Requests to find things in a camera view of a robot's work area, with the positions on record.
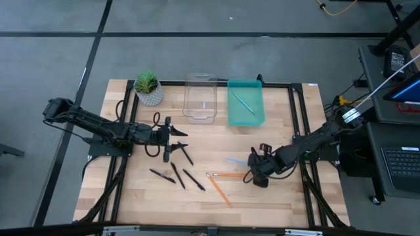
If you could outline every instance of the teal tray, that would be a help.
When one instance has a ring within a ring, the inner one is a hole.
[[[236,94],[255,113],[252,114]],[[265,121],[263,89],[261,82],[229,80],[228,81],[228,122],[233,126],[260,126]]]

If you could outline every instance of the gray floor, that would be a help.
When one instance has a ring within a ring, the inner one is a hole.
[[[0,0],[0,31],[96,31],[105,2]],[[348,3],[327,5],[331,12],[337,12]],[[315,1],[307,0],[114,0],[105,31],[386,32],[394,26],[382,3],[357,3],[346,14],[330,17],[320,11]],[[418,26],[411,32],[415,43],[419,43]],[[134,79],[145,69],[155,71],[164,80],[183,80],[188,73],[253,79],[261,73],[266,81],[317,83],[326,104],[362,74],[357,48],[377,42],[246,37],[102,38],[82,106],[98,113],[108,79]],[[0,37],[0,143],[26,151],[23,158],[1,157],[0,228],[32,223],[61,135],[42,124],[41,113],[49,98],[75,96],[92,43],[93,38]],[[352,89],[346,98],[351,100],[366,92]],[[75,132],[88,135],[79,129]],[[46,224],[71,222],[87,150],[87,144],[72,137]],[[419,201],[388,197],[381,206],[374,206],[367,200],[373,195],[369,180],[342,174],[342,186],[353,226],[419,234],[420,226],[415,223],[420,218]]]

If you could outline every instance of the black pen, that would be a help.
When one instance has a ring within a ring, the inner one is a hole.
[[[164,176],[163,174],[157,172],[156,170],[152,170],[152,169],[149,169],[149,170],[152,171],[153,173],[157,174],[158,176],[161,176],[162,178],[164,178],[164,179],[166,179],[166,180],[168,180],[168,181],[176,184],[175,180],[173,180],[172,178],[170,178],[168,176]]]
[[[171,162],[171,166],[172,166],[173,171],[175,171],[175,174],[177,175],[178,180],[181,183],[182,187],[185,189],[185,185],[184,183],[182,183],[181,176],[179,176],[177,168],[175,167],[175,164]]]
[[[185,149],[184,149],[184,147],[182,147],[181,146],[181,150],[182,150],[182,152],[185,154],[185,156],[186,156],[186,158],[188,159],[188,161],[191,163],[191,165],[194,165],[194,163],[191,161],[191,158],[190,158],[190,156],[186,153],[186,151],[185,151]]]
[[[195,178],[193,178],[193,177],[191,176],[191,174],[190,174],[190,173],[188,173],[185,169],[183,169],[183,171],[184,171],[184,173],[185,173],[188,177],[190,177],[190,178],[192,179],[192,181],[194,181],[194,183],[196,183],[196,184],[197,184],[197,186],[198,186],[201,190],[205,191],[204,187],[203,187],[203,186],[201,186],[201,184],[200,184],[200,183],[198,183],[198,182],[197,182],[197,180],[196,180]]]

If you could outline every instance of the wooden tabletop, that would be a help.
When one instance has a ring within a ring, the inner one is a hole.
[[[115,106],[122,100],[127,80],[112,79],[108,84],[101,116],[114,120]],[[260,127],[229,127],[227,121],[226,88],[217,88],[217,116],[209,125],[190,124],[182,114],[184,87],[164,86],[165,98],[155,107],[138,104],[136,122],[152,124],[153,114],[172,117],[172,124],[188,137],[172,136],[170,142],[188,144],[186,151],[194,162],[192,166],[181,150],[171,154],[171,161],[186,186],[172,184],[151,173],[149,168],[175,179],[169,163],[147,156],[143,146],[135,146],[125,174],[117,222],[121,224],[156,224],[172,226],[237,226],[237,227],[308,227],[303,185],[299,168],[285,180],[270,180],[268,188],[252,183],[244,184],[242,178],[214,177],[214,180],[232,203],[228,206],[206,177],[212,173],[245,173],[246,166],[226,161],[233,157],[247,161],[250,148],[267,143],[277,148],[291,143],[293,122],[287,89],[264,88],[263,99],[266,120]],[[304,98],[310,129],[316,130],[325,122],[320,92],[316,84],[303,84]],[[128,111],[131,110],[131,93]],[[299,100],[295,95],[301,133]],[[78,220],[94,205],[104,190],[109,157],[99,157],[86,169],[74,220]],[[185,168],[204,188],[200,190],[182,169]],[[337,171],[328,162],[318,162],[322,193],[331,208],[348,224],[347,210]],[[114,196],[110,197],[106,219]],[[316,222],[319,224],[316,201],[312,197]]]

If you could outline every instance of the yellow cable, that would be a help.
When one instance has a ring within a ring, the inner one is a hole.
[[[322,5],[322,3],[321,3],[321,1],[320,0],[316,0],[320,5]],[[322,7],[322,9],[327,13],[327,14],[329,14],[330,16],[338,16],[338,15],[340,15],[341,13],[344,13],[346,10],[348,10],[351,6],[353,6],[355,3],[357,3],[357,1],[358,0],[354,0],[354,2],[352,2],[352,4],[350,4],[348,7],[346,7],[346,9],[344,9],[344,10],[342,10],[341,12],[338,12],[338,13],[335,13],[335,14],[331,14],[331,13],[329,13],[329,11],[325,8],[325,7]]]

